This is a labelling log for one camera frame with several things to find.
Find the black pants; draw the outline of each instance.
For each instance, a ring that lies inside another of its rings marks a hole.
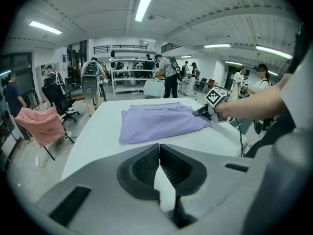
[[[23,127],[21,127],[20,125],[16,124],[18,126],[18,129],[20,130],[21,134],[24,136],[25,140],[29,140],[29,135],[28,132],[26,131],[26,129],[24,129]]]
[[[164,98],[169,98],[172,90],[172,95],[177,98],[177,74],[169,76],[165,79],[165,95]]]

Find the chair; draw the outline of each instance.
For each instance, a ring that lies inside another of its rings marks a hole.
[[[204,84],[207,81],[206,78],[201,79],[200,83],[199,83],[199,91],[202,91],[202,89],[204,88]]]
[[[58,140],[63,135],[74,143],[63,128],[62,118],[54,107],[45,111],[34,111],[28,108],[22,108],[14,121],[25,128],[39,144],[40,148],[45,148],[49,156],[55,161],[55,158],[45,147],[47,144]]]
[[[79,115],[79,112],[76,111],[68,113],[68,109],[73,106],[75,100],[73,99],[66,100],[59,85],[57,85],[56,83],[46,84],[45,86],[42,87],[42,90],[47,99],[49,100],[49,102],[54,103],[58,114],[60,116],[64,115],[63,122],[68,118],[73,119],[74,123],[77,122],[77,120],[73,118],[72,115],[74,114]]]

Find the railing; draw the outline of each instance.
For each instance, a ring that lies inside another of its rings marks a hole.
[[[180,47],[181,47],[181,46],[168,43],[168,44],[163,45],[163,46],[161,47],[161,53],[165,53],[165,52],[167,52],[167,51],[170,51],[170,50],[173,50],[173,49],[177,49],[177,48],[180,48]]]
[[[133,48],[133,49],[147,49],[148,46],[142,45],[112,45],[112,48]]]
[[[133,49],[147,49],[148,46],[141,46],[141,45],[105,45],[105,46],[97,46],[93,47],[94,54],[100,53],[109,53],[112,49],[121,49],[121,48],[133,48]]]
[[[93,47],[93,54],[109,53],[109,52],[111,52],[111,45]]]

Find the black cable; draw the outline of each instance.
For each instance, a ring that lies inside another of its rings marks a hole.
[[[236,122],[237,122],[237,125],[238,125],[238,130],[239,130],[239,133],[240,133],[241,156],[243,157],[244,156],[243,136],[242,136],[242,133],[241,133],[240,124],[239,124],[239,122],[238,122],[236,117],[235,117],[235,119],[236,119]]]

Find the white table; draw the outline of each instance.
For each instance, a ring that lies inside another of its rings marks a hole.
[[[92,161],[154,143],[174,144],[213,154],[240,156],[239,131],[226,122],[212,125],[197,132],[155,141],[137,144],[120,144],[118,142],[122,125],[122,110],[128,110],[131,105],[174,102],[191,106],[194,110],[202,106],[190,98],[140,99],[102,103],[76,140],[68,156],[61,179],[67,178]],[[244,135],[243,145],[245,149],[247,138]],[[156,172],[154,188],[160,192],[160,208],[164,212],[172,210],[175,206],[175,189],[161,167]]]
[[[145,95],[164,97],[165,87],[164,82],[158,82],[157,80],[146,81],[143,87]]]

